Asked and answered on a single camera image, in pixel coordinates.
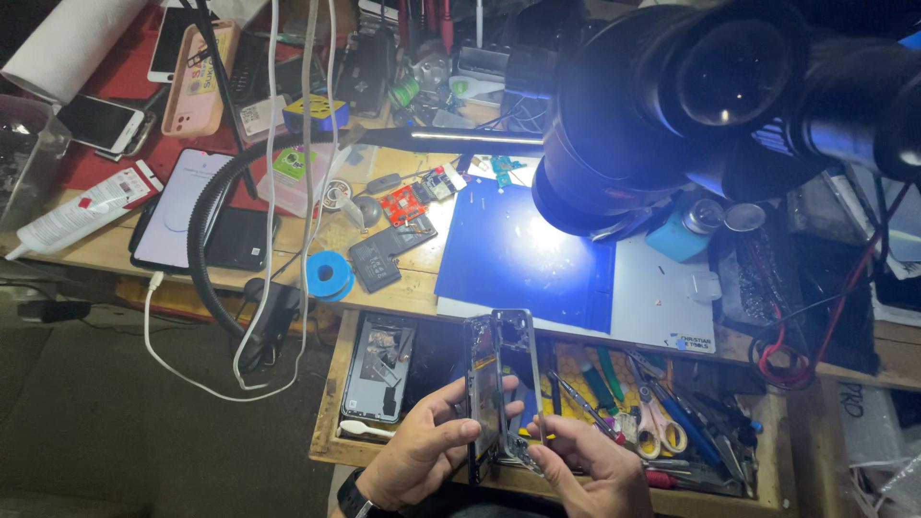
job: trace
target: qr code sticker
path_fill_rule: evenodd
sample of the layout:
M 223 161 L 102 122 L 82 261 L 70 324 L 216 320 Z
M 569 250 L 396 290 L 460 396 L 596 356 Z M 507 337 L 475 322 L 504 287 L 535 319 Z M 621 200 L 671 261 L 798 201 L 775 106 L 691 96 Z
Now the qr code sticker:
M 243 119 L 244 124 L 255 123 L 259 121 L 259 108 L 256 105 L 247 106 L 239 111 L 239 116 Z

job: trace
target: solder wire spool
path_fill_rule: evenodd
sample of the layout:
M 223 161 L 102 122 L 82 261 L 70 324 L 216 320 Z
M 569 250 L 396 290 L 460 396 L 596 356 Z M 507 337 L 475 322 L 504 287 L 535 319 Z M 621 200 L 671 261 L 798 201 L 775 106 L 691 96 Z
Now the solder wire spool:
M 419 83 L 413 76 L 406 76 L 391 88 L 391 102 L 403 107 L 419 93 Z
M 307 260 L 307 281 L 310 295 L 317 300 L 335 302 L 352 290 L 355 274 L 340 253 L 327 250 Z

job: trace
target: red circuit board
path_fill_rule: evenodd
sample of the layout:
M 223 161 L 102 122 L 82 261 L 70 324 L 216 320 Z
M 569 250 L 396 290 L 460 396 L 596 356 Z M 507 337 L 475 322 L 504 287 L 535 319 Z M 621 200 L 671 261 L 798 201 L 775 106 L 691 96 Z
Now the red circuit board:
M 419 203 L 414 193 L 415 184 L 406 185 L 382 198 L 378 198 L 384 216 L 394 227 L 405 225 L 410 219 L 428 211 L 428 206 Z

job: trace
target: black watch strap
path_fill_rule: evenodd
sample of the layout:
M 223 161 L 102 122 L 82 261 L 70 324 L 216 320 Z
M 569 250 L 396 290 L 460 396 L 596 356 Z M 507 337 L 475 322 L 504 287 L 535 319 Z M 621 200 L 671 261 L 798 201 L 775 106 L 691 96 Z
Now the black watch strap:
M 339 510 L 343 512 L 345 518 L 384 518 L 388 516 L 400 516 L 397 512 L 386 512 L 375 507 L 374 503 L 361 494 L 355 482 L 363 471 L 365 471 L 363 467 L 359 467 L 357 470 L 353 471 L 336 493 L 336 499 L 339 501 Z

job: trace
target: human hand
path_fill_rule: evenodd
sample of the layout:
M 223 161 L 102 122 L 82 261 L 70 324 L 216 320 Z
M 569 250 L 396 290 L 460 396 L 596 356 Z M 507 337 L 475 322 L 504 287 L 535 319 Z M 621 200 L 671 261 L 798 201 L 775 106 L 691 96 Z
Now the human hand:
M 652 516 L 646 472 L 639 457 L 618 446 L 588 423 L 561 416 L 544 416 L 550 447 L 534 444 L 528 454 L 541 467 L 559 495 L 569 518 Z M 531 437 L 539 437 L 535 423 Z M 581 486 L 570 468 L 581 467 L 591 482 Z
M 515 390 L 515 376 L 502 378 L 502 390 Z M 467 396 L 466 382 L 427 395 L 403 419 L 396 435 L 356 480 L 361 494 L 385 511 L 419 503 L 435 492 L 467 458 L 467 444 L 480 435 L 480 423 L 458 419 L 454 405 Z M 524 403 L 506 405 L 506 416 L 524 411 Z

